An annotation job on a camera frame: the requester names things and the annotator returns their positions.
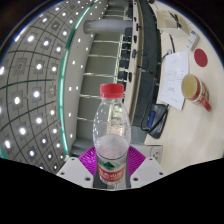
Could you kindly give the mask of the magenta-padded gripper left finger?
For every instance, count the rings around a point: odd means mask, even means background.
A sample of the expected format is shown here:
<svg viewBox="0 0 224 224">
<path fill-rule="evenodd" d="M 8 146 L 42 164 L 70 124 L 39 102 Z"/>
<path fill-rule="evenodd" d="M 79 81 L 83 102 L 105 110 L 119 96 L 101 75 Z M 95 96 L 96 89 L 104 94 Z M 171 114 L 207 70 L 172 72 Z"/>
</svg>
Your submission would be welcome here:
<svg viewBox="0 0 224 224">
<path fill-rule="evenodd" d="M 95 188 L 97 157 L 95 147 L 91 147 L 79 157 L 70 157 L 57 176 L 84 188 Z"/>
</svg>

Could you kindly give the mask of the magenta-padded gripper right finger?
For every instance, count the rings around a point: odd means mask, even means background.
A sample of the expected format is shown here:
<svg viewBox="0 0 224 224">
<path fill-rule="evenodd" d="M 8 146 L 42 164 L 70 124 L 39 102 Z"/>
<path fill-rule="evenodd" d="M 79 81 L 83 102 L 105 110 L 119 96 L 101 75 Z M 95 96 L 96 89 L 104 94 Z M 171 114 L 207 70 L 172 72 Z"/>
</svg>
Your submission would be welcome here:
<svg viewBox="0 0 224 224">
<path fill-rule="evenodd" d="M 127 156 L 126 187 L 140 188 L 164 177 L 162 153 L 159 145 L 132 145 Z"/>
</svg>

